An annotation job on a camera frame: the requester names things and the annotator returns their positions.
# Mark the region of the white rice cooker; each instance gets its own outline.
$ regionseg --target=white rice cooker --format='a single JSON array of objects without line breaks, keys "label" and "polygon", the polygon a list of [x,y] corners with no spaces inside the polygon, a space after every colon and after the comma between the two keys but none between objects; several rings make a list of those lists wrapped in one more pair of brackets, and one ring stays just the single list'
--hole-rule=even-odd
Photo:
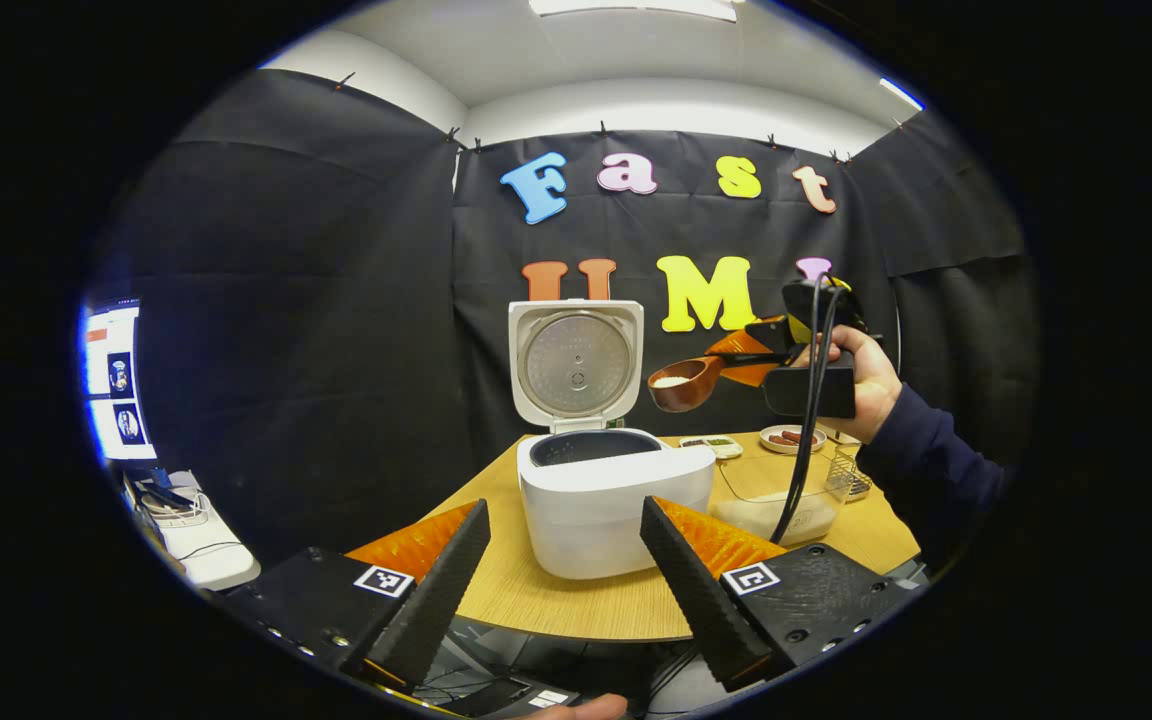
[{"label": "white rice cooker", "polygon": [[675,448],[607,429],[639,395],[643,306],[627,300],[509,304],[509,376],[522,419],[550,429],[518,445],[518,488],[540,567],[592,579],[652,568],[639,538],[643,498],[705,511],[708,447]]}]

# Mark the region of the wooden table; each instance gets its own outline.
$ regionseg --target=wooden table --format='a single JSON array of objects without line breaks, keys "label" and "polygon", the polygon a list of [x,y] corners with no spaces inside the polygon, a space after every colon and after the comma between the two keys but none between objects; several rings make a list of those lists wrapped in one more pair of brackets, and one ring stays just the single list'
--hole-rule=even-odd
[{"label": "wooden table", "polygon": [[[524,441],[524,435],[518,442]],[[735,460],[722,462],[714,473],[708,507],[741,497],[783,492],[790,482],[795,457],[765,450],[758,433],[730,433],[745,448]],[[660,438],[677,446],[677,438]],[[448,497],[429,515],[486,498],[492,518],[492,541],[483,555],[457,614],[490,626],[561,635],[591,641],[654,642],[691,637],[682,611],[655,568],[614,578],[563,579],[543,570],[531,553],[526,516],[518,491],[518,444],[492,461],[473,479]],[[808,467],[808,491],[823,483],[829,457],[838,448],[831,441],[814,452]],[[827,536],[819,538],[870,570],[886,574],[918,552],[904,523],[892,514],[878,487],[864,500],[842,507]]]}]

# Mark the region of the letter f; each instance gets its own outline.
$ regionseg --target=letter f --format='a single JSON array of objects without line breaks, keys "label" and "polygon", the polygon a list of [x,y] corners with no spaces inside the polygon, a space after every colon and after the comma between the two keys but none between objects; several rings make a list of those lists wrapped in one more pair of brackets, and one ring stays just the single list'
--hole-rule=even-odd
[{"label": "letter f", "polygon": [[[518,194],[522,204],[526,206],[524,219],[526,223],[539,223],[540,220],[554,215],[559,210],[566,209],[567,200],[562,197],[550,195],[550,190],[562,192],[567,190],[567,181],[562,173],[554,168],[562,168],[567,165],[567,158],[558,152],[545,152],[540,158],[521,165],[500,176],[500,184],[513,187],[513,191]],[[544,170],[539,176],[538,170]]]}]

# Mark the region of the fabric backdrop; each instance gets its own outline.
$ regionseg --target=fabric backdrop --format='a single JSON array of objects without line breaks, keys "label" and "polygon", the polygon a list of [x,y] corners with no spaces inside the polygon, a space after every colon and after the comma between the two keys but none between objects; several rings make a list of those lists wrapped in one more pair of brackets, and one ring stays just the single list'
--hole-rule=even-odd
[{"label": "fabric backdrop", "polygon": [[456,145],[397,106],[251,74],[129,187],[92,297],[142,296],[141,387],[272,566],[351,550],[472,477],[454,363]]},{"label": "fabric backdrop", "polygon": [[[524,205],[502,174],[545,152],[567,159],[561,195],[567,209],[529,225]],[[636,152],[653,161],[659,187],[650,195],[604,190],[594,177],[612,152]],[[714,162],[743,156],[755,164],[763,190],[755,199],[728,197],[718,187]],[[826,195],[838,203],[833,214],[814,210],[791,173],[812,165],[828,180]],[[782,314],[781,287],[801,278],[794,265],[803,256],[833,260],[833,272],[861,296],[873,332],[893,338],[890,285],[882,251],[864,232],[859,188],[847,165],[827,156],[744,138],[699,132],[573,132],[530,141],[503,142],[461,156],[454,195],[453,295],[467,362],[465,385],[475,458],[479,464],[516,441],[522,433],[547,432],[526,424],[513,407],[509,389],[507,306],[526,300],[522,266],[540,260],[566,263],[562,297],[586,297],[581,260],[616,262],[611,278],[613,300],[644,306],[645,336],[639,397],[627,415],[628,427],[667,434],[741,432],[767,427],[779,419],[758,388],[719,381],[714,395],[690,414],[664,414],[646,391],[645,379],[659,367],[702,355],[729,331],[667,333],[666,275],[655,265],[666,255],[691,258],[705,278],[723,256],[750,263],[749,288],[755,314]]]},{"label": "fabric backdrop", "polygon": [[[251,74],[127,188],[101,242],[92,300],[142,296],[138,374],[169,470],[195,470],[265,566],[309,544],[349,550],[412,523],[522,433],[506,313],[522,266],[609,258],[614,300],[645,310],[639,397],[657,434],[781,420],[723,379],[691,414],[662,414],[645,378],[727,331],[667,333],[665,255],[706,278],[750,260],[756,314],[780,314],[806,255],[855,288],[901,374],[955,414],[969,442],[1010,461],[1037,378],[1037,309],[1020,229],[986,174],[926,111],[850,162],[697,132],[574,132],[463,151],[396,106],[305,74]],[[526,225],[500,176],[566,156],[561,213]],[[652,195],[596,183],[602,159],[653,161]],[[763,190],[719,190],[744,156]],[[790,173],[812,165],[838,211]],[[452,195],[453,172],[456,192]]]},{"label": "fabric backdrop", "polygon": [[1036,274],[980,160],[929,111],[851,162],[901,328],[901,379],[1001,464],[1029,442],[1038,387]]}]

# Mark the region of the open lid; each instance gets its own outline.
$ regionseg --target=open lid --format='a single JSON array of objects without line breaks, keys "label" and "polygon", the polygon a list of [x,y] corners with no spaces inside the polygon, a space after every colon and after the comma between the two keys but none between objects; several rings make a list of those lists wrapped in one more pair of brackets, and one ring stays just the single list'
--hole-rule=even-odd
[{"label": "open lid", "polygon": [[628,414],[643,373],[643,306],[631,300],[509,304],[509,382],[522,419],[550,432]]}]

